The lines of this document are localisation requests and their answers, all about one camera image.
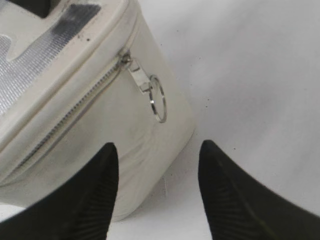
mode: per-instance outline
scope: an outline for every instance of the metal ring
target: metal ring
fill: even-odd
[[[150,98],[150,104],[151,104],[151,108],[153,111],[153,114],[155,115],[155,118],[157,119],[157,121],[161,124],[164,124],[167,121],[167,116],[168,116],[168,112],[167,112],[167,101],[166,101],[166,96],[165,96],[165,92],[164,89],[158,79],[158,77],[156,75],[152,75],[150,77],[150,90],[149,90],[149,98]],[[154,100],[154,95],[152,93],[152,83],[155,83],[160,90],[161,93],[161,98],[162,98],[162,104],[163,104],[163,116],[161,117],[158,113],[157,107],[156,107],[156,102]]]

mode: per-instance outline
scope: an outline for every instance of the white leather bag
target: white leather bag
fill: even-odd
[[[34,204],[112,142],[123,219],[193,130],[135,0],[61,0],[46,18],[0,0],[1,202]]]

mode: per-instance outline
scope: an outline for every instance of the silver metallic panel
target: silver metallic panel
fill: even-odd
[[[2,4],[6,2],[0,0],[0,8]],[[12,61],[6,59],[11,40],[0,33],[0,116],[100,9],[99,5],[94,4],[70,5],[53,27]]]

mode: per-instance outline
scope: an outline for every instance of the zipper pull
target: zipper pull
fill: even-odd
[[[127,52],[122,56],[121,63],[130,73],[142,94],[149,93],[153,89],[145,70],[138,63],[137,59],[131,57],[130,52]]]
[[[139,64],[137,59],[131,56],[129,50],[122,51],[122,54],[120,53],[119,65],[121,68],[126,69],[130,73],[136,85],[139,87],[140,92],[142,94],[149,95],[151,108],[157,121],[161,124],[165,123],[167,121],[168,115],[167,101],[165,97],[165,92],[158,77],[156,75],[151,75],[150,77],[148,77],[147,73]],[[156,101],[154,100],[153,89],[156,87],[160,90],[161,94],[163,104],[162,116],[159,115],[158,109],[156,107]]]

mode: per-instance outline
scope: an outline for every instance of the white backdrop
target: white backdrop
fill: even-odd
[[[108,240],[209,240],[197,180],[204,139],[320,215],[320,1],[140,0],[197,119],[152,195]],[[4,218],[12,208],[2,206]]]

